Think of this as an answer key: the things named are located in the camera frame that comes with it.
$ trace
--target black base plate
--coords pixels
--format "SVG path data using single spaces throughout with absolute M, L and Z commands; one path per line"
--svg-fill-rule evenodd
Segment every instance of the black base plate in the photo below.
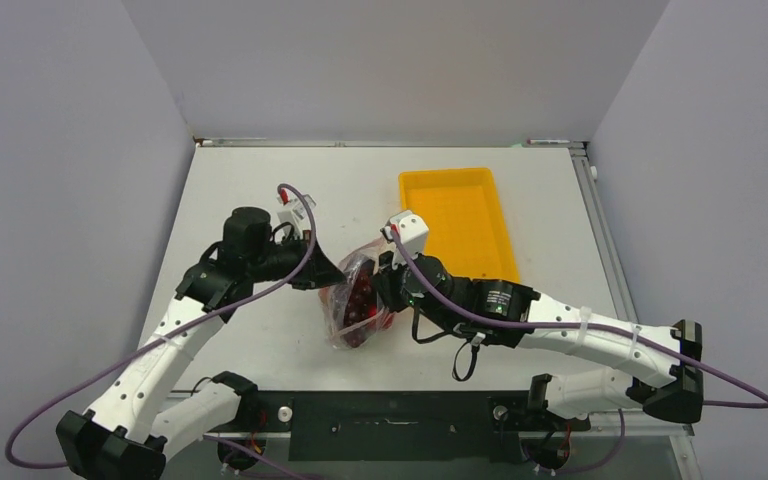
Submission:
M 522 461 L 519 432 L 565 429 L 552 414 L 523 410 L 527 391 L 493 392 L 284 392 L 260 391 L 267 414 L 261 432 L 291 431 L 291 461 L 451 460 L 485 457 Z M 504 426 L 493 408 L 505 405 Z M 278 420 L 290 406 L 292 420 Z M 590 429 L 573 420 L 572 429 Z M 217 431 L 249 431 L 251 425 L 224 425 Z

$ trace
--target metal frame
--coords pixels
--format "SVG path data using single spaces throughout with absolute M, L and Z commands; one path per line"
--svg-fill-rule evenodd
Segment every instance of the metal frame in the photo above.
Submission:
M 570 156 L 572 157 L 578 184 L 581 187 L 581 196 L 584 198 L 587 217 L 590 219 L 590 226 L 593 228 L 593 236 L 596 238 L 599 256 L 602 258 L 602 266 L 605 269 L 605 277 L 608 279 L 608 289 L 611 291 L 614 308 L 617 311 L 617 318 L 628 320 L 632 323 L 639 323 L 637 313 L 634 310 L 634 302 L 631 299 L 631 292 L 625 281 L 625 274 L 617 254 L 617 248 L 614 245 L 614 239 L 611 236 L 608 222 L 605 219 L 605 211 L 602 209 L 602 202 L 599 200 L 599 193 L 596 191 L 596 180 L 592 175 L 590 160 L 588 160 L 586 155 L 574 155 L 573 149 L 570 149 Z

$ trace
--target black cable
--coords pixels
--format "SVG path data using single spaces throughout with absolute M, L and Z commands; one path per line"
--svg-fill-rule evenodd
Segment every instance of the black cable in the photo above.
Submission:
M 196 382 L 195 385 L 193 385 L 193 389 L 190 390 L 190 396 L 191 397 L 196 394 L 196 390 L 198 390 L 199 385 L 204 383 L 205 380 L 211 380 L 211 378 L 210 377 L 201 377 L 201 379 L 198 382 Z
M 445 337 L 446 335 L 448 335 L 447 332 L 440 332 L 440 333 L 435 333 L 430 337 L 419 338 L 419 309 L 418 308 L 413 309 L 413 323 L 411 323 L 411 337 L 413 337 L 414 342 L 420 345 L 423 345 L 426 343 L 431 343 L 435 340 L 439 340 Z
M 272 235 L 269 236 L 269 240 L 275 240 L 275 234 L 278 233 L 282 228 L 286 227 L 290 227 L 290 233 L 286 234 L 284 238 L 292 237 L 296 234 L 296 227 L 294 227 L 290 222 L 284 222 L 272 229 Z
M 466 375 L 461 377 L 458 374 L 458 355 L 461 354 L 461 350 L 463 350 L 463 347 L 469 345 L 469 340 L 464 342 L 463 345 L 461 345 L 461 348 L 458 349 L 458 351 L 455 353 L 455 361 L 452 363 L 452 378 L 459 382 L 465 382 L 469 380 L 472 377 L 472 374 L 475 373 L 475 364 L 478 362 L 478 349 L 481 348 L 481 345 L 473 345 L 470 349 L 470 353 L 472 353 L 472 357 L 469 360 L 469 369 L 466 371 Z

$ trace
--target screw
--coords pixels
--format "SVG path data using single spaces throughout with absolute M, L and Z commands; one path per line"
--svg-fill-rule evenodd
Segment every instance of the screw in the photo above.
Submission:
M 287 423 L 292 418 L 293 418 L 292 408 L 284 406 L 278 409 L 278 420 L 281 420 L 282 422 Z
M 504 405 L 499 405 L 493 409 L 493 418 L 495 418 L 496 420 L 501 420 L 507 416 L 508 416 L 508 407 Z

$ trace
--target cable tie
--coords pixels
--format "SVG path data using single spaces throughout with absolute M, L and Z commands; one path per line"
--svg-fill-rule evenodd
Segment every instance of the cable tie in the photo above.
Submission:
M 165 343 L 166 345 L 169 345 L 170 347 L 172 347 L 172 348 L 178 350 L 179 352 L 183 353 L 184 355 L 186 355 L 187 358 L 189 358 L 191 362 L 194 360 L 193 356 L 190 355 L 189 352 L 184 350 L 184 347 L 182 347 L 178 342 L 174 341 L 172 339 L 172 337 L 167 337 L 166 335 L 161 335 L 159 333 L 152 333 L 151 337 L 152 338 L 159 338 L 160 340 L 163 340 L 163 343 Z
M 637 349 L 637 335 L 642 328 L 640 325 L 631 328 L 631 348 L 628 349 L 628 354 L 625 356 L 626 360 L 631 360 L 631 357 L 634 356 L 634 351 Z
M 577 352 L 578 349 L 584 345 L 584 337 L 587 335 L 587 324 L 590 322 L 590 317 L 593 315 L 593 310 L 590 307 L 581 307 L 578 311 L 581 325 L 578 327 L 578 337 L 575 339 L 575 345 L 567 352 L 567 355 L 572 355 Z

